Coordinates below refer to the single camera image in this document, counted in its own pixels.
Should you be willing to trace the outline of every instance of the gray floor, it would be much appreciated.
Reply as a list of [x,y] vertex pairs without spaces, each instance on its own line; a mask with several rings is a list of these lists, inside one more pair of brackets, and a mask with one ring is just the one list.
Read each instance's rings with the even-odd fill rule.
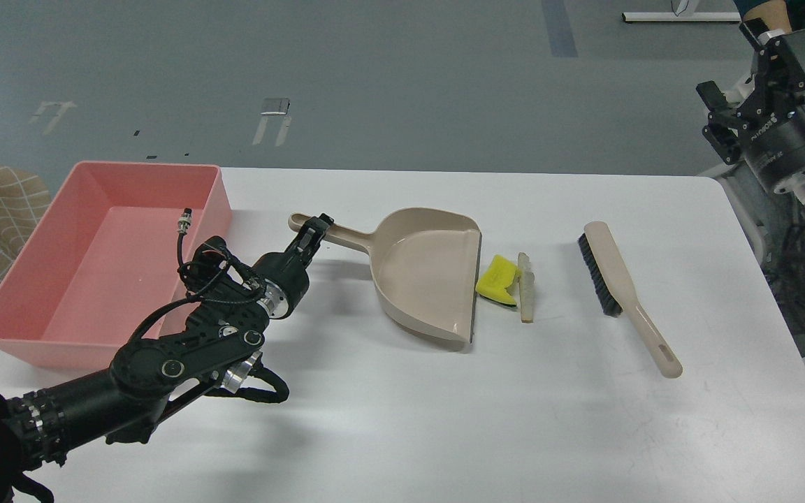
[[[566,18],[545,16],[562,6]],[[0,2],[0,163],[37,172],[52,189],[80,160],[149,156],[694,175],[718,163],[699,133],[694,87],[731,86],[748,70],[750,47],[736,25],[620,17],[669,8],[668,0]],[[700,10],[734,6],[705,0]],[[557,57],[567,27],[576,57]],[[291,99],[287,140],[275,146],[274,118],[253,145],[271,96]],[[44,134],[60,106],[31,123],[42,102],[76,107]]]

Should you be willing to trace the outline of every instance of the sponge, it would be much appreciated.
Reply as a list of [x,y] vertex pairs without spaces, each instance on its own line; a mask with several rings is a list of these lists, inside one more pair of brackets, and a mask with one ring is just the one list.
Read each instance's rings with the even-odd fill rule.
[[493,257],[489,268],[477,280],[477,293],[489,300],[495,300],[501,305],[517,306],[517,300],[508,293],[508,287],[521,276],[521,270],[502,255]]

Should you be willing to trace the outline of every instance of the pink plastic bin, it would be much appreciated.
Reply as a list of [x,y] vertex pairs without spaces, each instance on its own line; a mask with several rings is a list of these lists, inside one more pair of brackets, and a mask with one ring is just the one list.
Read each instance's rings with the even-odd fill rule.
[[[177,299],[185,257],[232,220],[217,166],[81,162],[0,284],[0,350],[41,367],[103,369],[148,314]],[[180,332],[193,306],[148,337]]]

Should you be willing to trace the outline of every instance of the black bristles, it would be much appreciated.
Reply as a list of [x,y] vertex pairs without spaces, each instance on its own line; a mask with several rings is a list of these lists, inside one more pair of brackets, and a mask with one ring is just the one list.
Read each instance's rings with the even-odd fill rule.
[[579,236],[578,243],[579,251],[582,252],[582,260],[586,262],[588,274],[592,277],[592,283],[595,284],[595,294],[597,294],[598,300],[601,302],[601,311],[607,316],[620,316],[623,313],[623,307],[614,299],[614,296],[611,296],[611,291],[607,289],[607,284],[604,283],[601,271],[598,270],[595,255],[592,254],[592,247],[588,244],[586,235]]

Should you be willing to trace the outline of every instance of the beige dustpan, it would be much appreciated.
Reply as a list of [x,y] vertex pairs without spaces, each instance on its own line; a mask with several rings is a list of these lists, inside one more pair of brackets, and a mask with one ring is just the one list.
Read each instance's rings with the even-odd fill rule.
[[[294,213],[297,231],[309,217]],[[403,327],[470,342],[480,229],[463,214],[407,207],[389,214],[373,233],[333,225],[326,241],[366,252],[384,312]]]

